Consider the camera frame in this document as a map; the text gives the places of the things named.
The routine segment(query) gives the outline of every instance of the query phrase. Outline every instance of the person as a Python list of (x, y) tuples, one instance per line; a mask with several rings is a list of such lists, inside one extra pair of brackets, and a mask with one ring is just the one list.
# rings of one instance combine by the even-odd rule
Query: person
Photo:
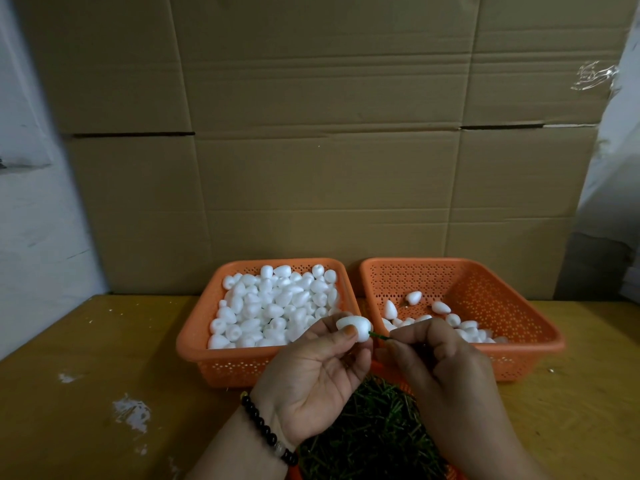
[[(281, 349), (251, 391), (264, 423), (291, 451), (331, 426), (369, 371), (372, 339), (359, 344), (354, 326), (336, 328), (347, 315), (323, 318)], [(440, 319), (397, 328), (390, 336), (376, 358), (402, 370), (424, 426), (448, 462), (469, 480), (550, 478), (518, 440), (486, 355)], [(412, 344), (433, 352), (433, 368)], [(273, 450), (239, 407), (188, 478), (282, 480), (288, 467)]]

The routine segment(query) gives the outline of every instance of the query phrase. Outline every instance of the wooden table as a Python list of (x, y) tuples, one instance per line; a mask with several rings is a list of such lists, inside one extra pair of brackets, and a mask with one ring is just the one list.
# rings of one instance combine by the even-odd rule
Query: wooden table
[[(183, 477), (238, 401), (175, 354), (196, 300), (96, 296), (0, 362), (0, 478)], [(567, 350), (500, 386), (525, 446), (557, 478), (639, 478), (640, 307), (534, 306)]]

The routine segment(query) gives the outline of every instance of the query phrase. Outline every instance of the bracelet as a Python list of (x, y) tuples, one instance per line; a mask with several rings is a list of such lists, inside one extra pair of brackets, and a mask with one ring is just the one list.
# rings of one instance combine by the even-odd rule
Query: bracelet
[(267, 444), (273, 447), (273, 453), (280, 457), (288, 466), (295, 467), (298, 464), (298, 453), (289, 451), (281, 441), (278, 441), (276, 434), (271, 432), (271, 428), (269, 428), (264, 423), (264, 419), (260, 417), (260, 411), (255, 407), (247, 391), (243, 391), (243, 393), (240, 394), (240, 402), (244, 406), (247, 414), (249, 414), (251, 421), (256, 425), (258, 431), (260, 431), (260, 434), (264, 436)]

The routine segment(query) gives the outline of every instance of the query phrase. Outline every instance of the torn transparent tape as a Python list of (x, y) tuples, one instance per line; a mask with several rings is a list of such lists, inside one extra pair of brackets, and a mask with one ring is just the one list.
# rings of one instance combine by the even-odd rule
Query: torn transparent tape
[(600, 61), (590, 62), (580, 67), (578, 81), (571, 86), (574, 91), (585, 91), (610, 80), (613, 85), (614, 77), (618, 74), (618, 66), (599, 69)]

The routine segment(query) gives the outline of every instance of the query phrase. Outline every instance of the person's left hand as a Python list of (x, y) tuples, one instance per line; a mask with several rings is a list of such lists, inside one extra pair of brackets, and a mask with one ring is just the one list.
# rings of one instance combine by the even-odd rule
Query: person's left hand
[(371, 367), (372, 339), (357, 344), (353, 325), (336, 329), (348, 315), (314, 323), (280, 350), (251, 392), (266, 424), (289, 447), (329, 428)]

